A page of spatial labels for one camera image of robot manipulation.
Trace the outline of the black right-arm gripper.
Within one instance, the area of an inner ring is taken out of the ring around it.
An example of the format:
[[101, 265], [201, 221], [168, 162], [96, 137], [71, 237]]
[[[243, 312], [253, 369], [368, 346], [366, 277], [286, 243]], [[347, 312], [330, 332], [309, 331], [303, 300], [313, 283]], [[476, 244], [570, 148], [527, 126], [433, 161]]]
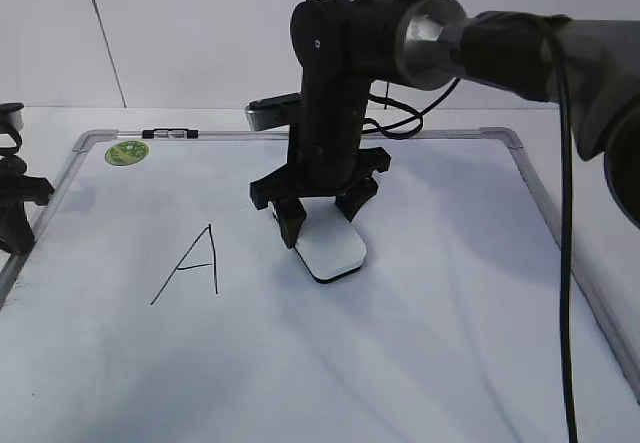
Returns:
[[382, 150], [359, 149], [370, 88], [396, 82], [400, 0], [305, 0], [290, 21], [302, 67], [300, 119], [289, 126], [285, 166], [250, 185], [257, 209], [273, 202], [280, 235], [295, 247], [307, 213], [298, 198], [335, 197], [352, 222], [378, 192], [373, 172], [390, 164]]

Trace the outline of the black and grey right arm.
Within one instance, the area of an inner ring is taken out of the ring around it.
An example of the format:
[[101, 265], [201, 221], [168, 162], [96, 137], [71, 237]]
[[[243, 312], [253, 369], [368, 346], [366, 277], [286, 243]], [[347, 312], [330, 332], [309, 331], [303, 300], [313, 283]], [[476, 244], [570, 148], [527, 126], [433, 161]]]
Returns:
[[305, 0], [290, 35], [301, 90], [287, 95], [285, 164], [249, 189], [273, 205], [287, 246], [305, 220], [302, 200], [332, 197], [353, 218], [389, 168], [361, 147], [371, 85], [433, 91], [467, 80], [523, 99], [554, 102], [583, 160], [604, 159], [609, 190], [639, 219], [639, 25], [563, 15], [488, 11], [469, 17], [456, 0]]

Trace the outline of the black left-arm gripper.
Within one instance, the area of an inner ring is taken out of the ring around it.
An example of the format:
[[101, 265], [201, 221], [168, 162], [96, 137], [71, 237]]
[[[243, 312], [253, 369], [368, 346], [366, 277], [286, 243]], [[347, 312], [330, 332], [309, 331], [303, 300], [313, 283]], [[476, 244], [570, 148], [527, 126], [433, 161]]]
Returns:
[[46, 206], [54, 194], [46, 178], [27, 176], [26, 170], [16, 155], [1, 158], [1, 250], [8, 254], [26, 254], [34, 245], [25, 203]]

